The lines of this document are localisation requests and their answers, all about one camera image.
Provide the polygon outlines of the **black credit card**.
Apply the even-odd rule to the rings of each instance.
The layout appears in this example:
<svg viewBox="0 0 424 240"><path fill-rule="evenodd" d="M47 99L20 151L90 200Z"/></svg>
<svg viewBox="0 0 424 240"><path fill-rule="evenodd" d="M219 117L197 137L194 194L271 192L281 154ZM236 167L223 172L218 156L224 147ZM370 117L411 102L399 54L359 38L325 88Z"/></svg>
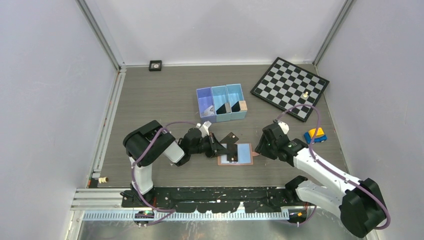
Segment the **black credit card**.
<svg viewBox="0 0 424 240"><path fill-rule="evenodd" d="M220 144L236 144L239 138L233 133L230 132L227 136L225 136L219 143Z"/></svg>

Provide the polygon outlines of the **brown leather card holder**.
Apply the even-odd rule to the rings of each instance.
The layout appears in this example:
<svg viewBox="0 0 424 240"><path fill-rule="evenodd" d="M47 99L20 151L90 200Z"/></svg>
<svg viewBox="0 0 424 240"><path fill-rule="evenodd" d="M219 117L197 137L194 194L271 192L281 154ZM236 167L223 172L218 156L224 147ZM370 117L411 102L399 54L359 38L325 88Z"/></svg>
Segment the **brown leather card holder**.
<svg viewBox="0 0 424 240"><path fill-rule="evenodd" d="M235 150L236 154L221 155L217 157L219 166L251 166L254 164L254 157L258 154L253 152L250 143L234 143L230 144L230 150Z"/></svg>

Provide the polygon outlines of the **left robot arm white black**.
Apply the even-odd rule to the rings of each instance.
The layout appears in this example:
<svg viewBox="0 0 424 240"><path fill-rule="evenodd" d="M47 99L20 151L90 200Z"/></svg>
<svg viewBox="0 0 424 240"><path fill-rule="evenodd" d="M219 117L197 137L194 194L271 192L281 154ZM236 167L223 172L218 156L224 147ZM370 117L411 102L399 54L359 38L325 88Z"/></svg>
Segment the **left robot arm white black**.
<svg viewBox="0 0 424 240"><path fill-rule="evenodd" d="M164 155L171 163L182 166L192 155L205 154L214 158L227 154L227 149L209 131L211 122L197 123L187 133L176 139L166 126L152 120L129 133L123 140L125 152L131 163L131 189L134 200L141 207L153 202L153 162Z"/></svg>

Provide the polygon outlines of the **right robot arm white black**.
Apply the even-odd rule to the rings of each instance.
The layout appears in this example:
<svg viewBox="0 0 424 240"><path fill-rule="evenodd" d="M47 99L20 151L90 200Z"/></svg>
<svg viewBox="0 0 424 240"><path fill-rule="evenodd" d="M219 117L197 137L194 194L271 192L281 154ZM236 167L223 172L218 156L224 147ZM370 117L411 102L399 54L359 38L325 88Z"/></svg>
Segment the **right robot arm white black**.
<svg viewBox="0 0 424 240"><path fill-rule="evenodd" d="M361 180L340 170L302 140L290 140L288 131L286 123L275 120L262 129L255 148L256 153L288 163L320 182L317 185L304 176L295 177L284 186L288 203L316 205L338 217L344 227L358 238L389 226L391 217L380 187L374 180Z"/></svg>

